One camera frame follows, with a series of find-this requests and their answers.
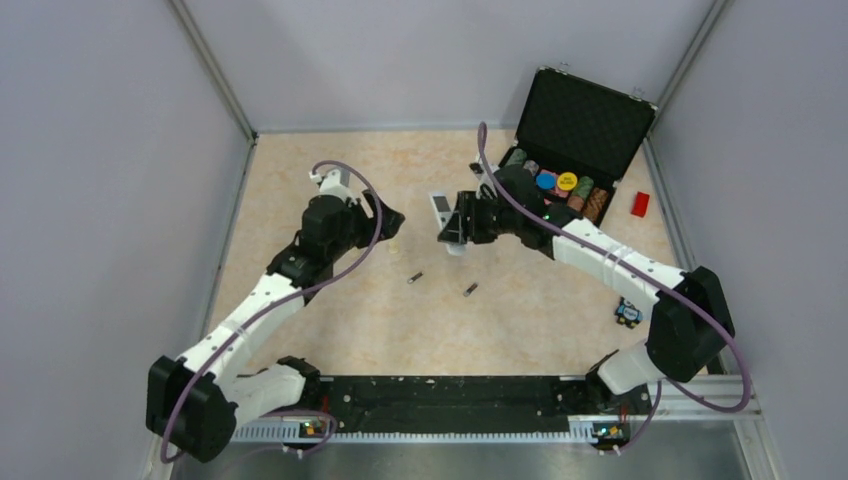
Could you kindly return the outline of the white remote control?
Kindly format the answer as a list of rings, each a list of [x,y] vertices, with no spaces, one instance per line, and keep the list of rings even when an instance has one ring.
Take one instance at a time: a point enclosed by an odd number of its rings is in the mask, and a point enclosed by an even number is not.
[[[444,193],[430,192],[429,196],[432,207],[435,212],[437,223],[439,224],[440,228],[444,228],[453,213],[453,208],[450,206],[447,196]],[[465,245],[460,245],[457,243],[444,243],[444,245],[448,254],[452,256],[463,256],[467,251]]]

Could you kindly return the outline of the AAA battery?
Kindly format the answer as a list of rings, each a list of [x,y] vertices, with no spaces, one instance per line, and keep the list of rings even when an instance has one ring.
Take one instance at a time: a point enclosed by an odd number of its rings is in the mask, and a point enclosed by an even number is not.
[[[479,286],[479,284],[478,284],[478,283],[476,283],[476,282],[472,283],[471,285],[469,285],[469,286],[468,286],[468,287],[467,287],[467,288],[463,291],[463,296],[464,296],[464,297],[468,297],[468,296],[470,296],[470,295],[471,295],[471,294],[472,294],[472,293],[473,293],[473,292],[474,292],[474,291],[478,288],[478,286]]]
[[[412,275],[412,276],[411,276],[411,277],[407,280],[407,284],[412,284],[412,283],[416,282],[416,281],[417,281],[417,280],[419,280],[422,276],[423,276],[423,272],[421,272],[421,271],[417,272],[416,274]]]

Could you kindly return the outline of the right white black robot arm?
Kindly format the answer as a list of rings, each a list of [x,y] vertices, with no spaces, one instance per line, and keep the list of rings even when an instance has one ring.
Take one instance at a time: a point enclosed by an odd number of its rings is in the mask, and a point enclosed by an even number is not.
[[[460,255],[468,244],[514,235],[546,257],[595,277],[644,314],[650,323],[641,345],[618,350],[592,367],[586,397],[612,412],[637,386],[668,378],[691,380],[734,337],[735,329],[717,275],[705,267],[687,272],[662,264],[602,232],[567,204],[549,203],[522,167],[478,173],[475,191],[454,203],[432,193],[441,228],[437,239]]]

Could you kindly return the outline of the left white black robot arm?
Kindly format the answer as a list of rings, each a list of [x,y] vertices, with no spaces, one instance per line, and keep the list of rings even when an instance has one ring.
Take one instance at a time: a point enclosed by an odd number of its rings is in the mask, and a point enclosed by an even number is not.
[[[277,253],[247,297],[224,321],[177,358],[162,356],[147,377],[146,427],[170,464],[187,454],[209,462],[235,430],[290,406],[308,413],[319,404],[318,370],[284,357],[252,375],[241,370],[289,317],[340,280],[337,260],[353,249],[368,255],[395,237],[405,221],[369,190],[362,198],[313,197],[292,242]]]

